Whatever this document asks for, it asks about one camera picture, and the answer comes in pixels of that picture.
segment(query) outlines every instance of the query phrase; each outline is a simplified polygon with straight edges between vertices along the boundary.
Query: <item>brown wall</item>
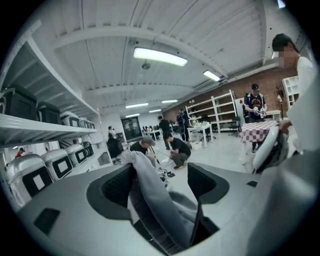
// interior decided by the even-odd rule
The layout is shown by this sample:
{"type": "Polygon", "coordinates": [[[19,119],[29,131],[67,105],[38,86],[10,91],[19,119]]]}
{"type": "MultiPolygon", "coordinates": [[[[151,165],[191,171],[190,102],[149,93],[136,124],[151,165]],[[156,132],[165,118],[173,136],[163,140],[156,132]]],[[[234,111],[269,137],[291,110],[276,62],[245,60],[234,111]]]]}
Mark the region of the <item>brown wall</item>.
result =
{"type": "MultiPolygon", "coordinates": [[[[211,98],[211,96],[217,97],[219,95],[223,95],[229,92],[229,90],[234,92],[235,98],[242,98],[245,96],[245,93],[250,93],[251,92],[251,85],[252,84],[258,84],[260,88],[260,93],[263,94],[265,97],[265,101],[268,107],[268,110],[281,110],[280,103],[277,99],[278,94],[276,93],[276,85],[280,85],[283,92],[284,88],[282,85],[282,79],[288,78],[288,77],[294,77],[297,76],[297,71],[296,69],[293,68],[288,68],[288,69],[283,69],[283,68],[272,68],[268,69],[256,74],[253,74],[251,76],[242,78],[240,80],[225,84],[217,89],[213,89],[209,92],[203,93],[197,97],[194,97],[194,103],[189,103],[188,101],[185,101],[181,103],[178,106],[175,106],[174,108],[171,108],[163,113],[163,116],[167,120],[173,120],[175,121],[177,118],[177,114],[179,112],[179,109],[186,109],[186,106],[191,106],[203,101],[206,101],[211,98]]],[[[288,105],[287,105],[287,100],[286,97],[283,97],[283,102],[282,102],[282,107],[283,107],[283,114],[286,117],[287,116],[287,111],[288,111],[288,105]]],[[[224,98],[219,100],[219,103],[222,104],[224,103],[224,98]]],[[[196,108],[198,110],[205,109],[208,107],[212,107],[212,103],[207,103],[203,104],[200,106],[197,106],[196,108]]],[[[221,107],[221,110],[223,112],[226,111],[231,111],[233,110],[232,105],[226,105],[221,107]]],[[[199,114],[200,115],[210,115],[214,113],[213,109],[202,111],[199,114]]],[[[228,114],[223,115],[223,119],[229,119],[232,118],[231,115],[229,116],[228,114]]]]}

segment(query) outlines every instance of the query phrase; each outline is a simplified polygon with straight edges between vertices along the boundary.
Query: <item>light fixture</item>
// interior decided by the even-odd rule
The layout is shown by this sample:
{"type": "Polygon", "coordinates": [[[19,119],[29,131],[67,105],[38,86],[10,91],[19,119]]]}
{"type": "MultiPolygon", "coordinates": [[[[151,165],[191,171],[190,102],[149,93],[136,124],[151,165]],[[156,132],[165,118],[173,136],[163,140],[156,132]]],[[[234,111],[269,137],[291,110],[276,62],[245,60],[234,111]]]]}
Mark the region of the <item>light fixture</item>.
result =
{"type": "Polygon", "coordinates": [[[183,67],[188,61],[185,58],[158,50],[135,48],[133,57],[137,59],[165,62],[183,67]]]}
{"type": "Polygon", "coordinates": [[[274,51],[274,52],[272,53],[271,59],[277,58],[277,57],[279,57],[279,52],[278,52],[278,51],[274,51]]]}
{"type": "Polygon", "coordinates": [[[214,73],[210,72],[209,70],[207,70],[206,72],[203,72],[203,74],[208,77],[208,78],[211,78],[212,80],[214,81],[219,81],[220,80],[220,77],[215,75],[214,73]]]}
{"type": "Polygon", "coordinates": [[[161,109],[156,109],[156,110],[150,110],[149,113],[155,113],[155,112],[160,112],[161,109]]]}
{"type": "Polygon", "coordinates": [[[137,117],[140,116],[140,114],[130,114],[130,115],[126,115],[125,118],[133,118],[133,117],[137,117]]]}
{"type": "Polygon", "coordinates": [[[174,103],[177,102],[177,99],[163,100],[162,103],[174,103]]]}
{"type": "Polygon", "coordinates": [[[284,3],[283,0],[278,0],[278,6],[279,8],[283,8],[283,7],[286,7],[286,4],[284,3]]]}
{"type": "Polygon", "coordinates": [[[136,107],[143,107],[143,106],[148,106],[149,103],[141,103],[141,104],[136,104],[136,105],[128,105],[125,106],[126,109],[131,109],[131,108],[136,108],[136,107]]]}

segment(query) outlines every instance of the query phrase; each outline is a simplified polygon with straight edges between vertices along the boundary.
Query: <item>checkered tablecloth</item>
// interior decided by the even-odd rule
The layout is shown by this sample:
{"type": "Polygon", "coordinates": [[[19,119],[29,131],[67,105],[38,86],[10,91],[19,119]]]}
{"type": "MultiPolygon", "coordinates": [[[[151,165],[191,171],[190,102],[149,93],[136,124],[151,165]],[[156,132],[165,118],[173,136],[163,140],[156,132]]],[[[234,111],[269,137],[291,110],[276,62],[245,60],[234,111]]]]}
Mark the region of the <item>checkered tablecloth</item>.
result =
{"type": "Polygon", "coordinates": [[[266,137],[269,129],[277,125],[277,121],[251,122],[245,123],[241,127],[239,136],[241,142],[261,142],[266,137]]]}

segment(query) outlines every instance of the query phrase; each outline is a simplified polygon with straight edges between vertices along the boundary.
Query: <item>black hair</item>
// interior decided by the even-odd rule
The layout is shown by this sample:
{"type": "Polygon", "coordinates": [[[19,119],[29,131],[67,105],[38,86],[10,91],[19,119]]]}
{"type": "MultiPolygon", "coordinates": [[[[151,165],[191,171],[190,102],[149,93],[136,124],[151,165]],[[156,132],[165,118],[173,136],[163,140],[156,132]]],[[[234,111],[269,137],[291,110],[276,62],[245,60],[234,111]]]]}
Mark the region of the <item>black hair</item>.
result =
{"type": "Polygon", "coordinates": [[[296,45],[294,42],[291,40],[289,36],[286,34],[277,34],[273,40],[272,40],[272,50],[274,52],[283,52],[284,47],[288,45],[288,43],[292,44],[294,50],[299,54],[300,52],[298,51],[296,45]]]}
{"type": "Polygon", "coordinates": [[[168,139],[169,137],[172,137],[171,132],[164,132],[163,133],[163,139],[164,140],[168,139]]]}

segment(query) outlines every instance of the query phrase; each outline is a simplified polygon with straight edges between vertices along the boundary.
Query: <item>gray cap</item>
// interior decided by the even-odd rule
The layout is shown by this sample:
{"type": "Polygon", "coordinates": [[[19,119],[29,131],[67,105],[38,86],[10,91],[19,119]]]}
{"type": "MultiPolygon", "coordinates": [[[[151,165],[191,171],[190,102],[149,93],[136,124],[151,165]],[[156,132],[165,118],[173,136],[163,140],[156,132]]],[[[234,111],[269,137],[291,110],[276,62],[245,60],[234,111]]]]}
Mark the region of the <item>gray cap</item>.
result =
{"type": "Polygon", "coordinates": [[[151,146],[156,145],[156,143],[154,142],[154,140],[153,140],[150,136],[145,136],[145,137],[143,137],[143,139],[142,139],[141,142],[142,142],[142,143],[147,143],[147,144],[149,144],[149,145],[151,145],[151,146]]]}

